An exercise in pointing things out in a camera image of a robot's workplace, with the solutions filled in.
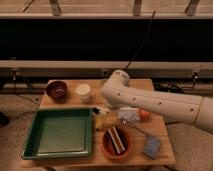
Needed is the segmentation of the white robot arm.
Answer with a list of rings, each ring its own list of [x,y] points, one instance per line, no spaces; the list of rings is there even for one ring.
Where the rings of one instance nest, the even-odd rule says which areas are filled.
[[[193,125],[213,134],[213,98],[131,88],[130,77],[115,70],[101,88],[112,107],[127,105]]]

